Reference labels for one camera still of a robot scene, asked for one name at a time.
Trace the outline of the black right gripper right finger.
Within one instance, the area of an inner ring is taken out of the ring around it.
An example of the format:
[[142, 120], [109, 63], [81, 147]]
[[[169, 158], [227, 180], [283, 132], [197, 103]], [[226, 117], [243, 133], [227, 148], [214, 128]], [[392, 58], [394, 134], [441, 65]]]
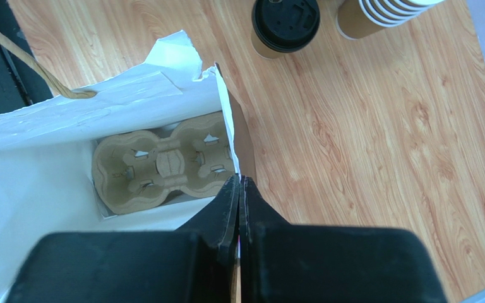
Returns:
[[291, 224], [250, 177], [241, 179], [239, 216], [243, 302], [446, 302], [408, 230]]

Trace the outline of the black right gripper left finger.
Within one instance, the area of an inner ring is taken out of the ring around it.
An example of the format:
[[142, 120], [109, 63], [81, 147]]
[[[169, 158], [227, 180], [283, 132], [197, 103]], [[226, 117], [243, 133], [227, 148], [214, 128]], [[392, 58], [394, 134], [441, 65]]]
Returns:
[[232, 302], [240, 178], [173, 231], [61, 232], [30, 251], [8, 302]]

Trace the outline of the single cardboard cup carrier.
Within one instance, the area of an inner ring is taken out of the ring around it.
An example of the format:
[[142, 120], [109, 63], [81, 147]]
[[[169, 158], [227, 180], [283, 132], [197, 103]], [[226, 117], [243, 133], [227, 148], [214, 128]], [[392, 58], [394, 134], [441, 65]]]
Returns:
[[215, 196], [234, 173], [221, 112], [187, 119], [166, 138], [149, 130], [107, 137], [92, 164], [97, 193], [116, 215], [158, 207], [174, 191]]

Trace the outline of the brown paper bag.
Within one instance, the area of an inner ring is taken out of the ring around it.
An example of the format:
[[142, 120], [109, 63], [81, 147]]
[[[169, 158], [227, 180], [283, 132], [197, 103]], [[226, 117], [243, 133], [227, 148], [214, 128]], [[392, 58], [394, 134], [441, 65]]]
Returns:
[[92, 98], [0, 114], [0, 302], [47, 234], [174, 230], [230, 176], [256, 177], [224, 71], [179, 31]]

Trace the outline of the brown paper coffee cup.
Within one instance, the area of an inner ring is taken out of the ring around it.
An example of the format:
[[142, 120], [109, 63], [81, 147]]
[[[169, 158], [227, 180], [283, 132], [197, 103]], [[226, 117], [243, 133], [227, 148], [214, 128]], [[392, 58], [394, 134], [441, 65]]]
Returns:
[[277, 52], [267, 45], [265, 45], [257, 36], [256, 32], [251, 33], [251, 43], [255, 52], [265, 59], [277, 59], [285, 54], [282, 52]]

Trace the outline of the black plastic cup lid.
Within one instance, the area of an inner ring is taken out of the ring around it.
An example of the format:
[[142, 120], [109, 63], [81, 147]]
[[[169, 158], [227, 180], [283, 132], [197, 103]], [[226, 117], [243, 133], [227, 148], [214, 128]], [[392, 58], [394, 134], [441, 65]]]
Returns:
[[316, 0], [256, 0], [251, 20], [257, 39], [279, 53], [296, 52], [307, 46], [320, 26]]

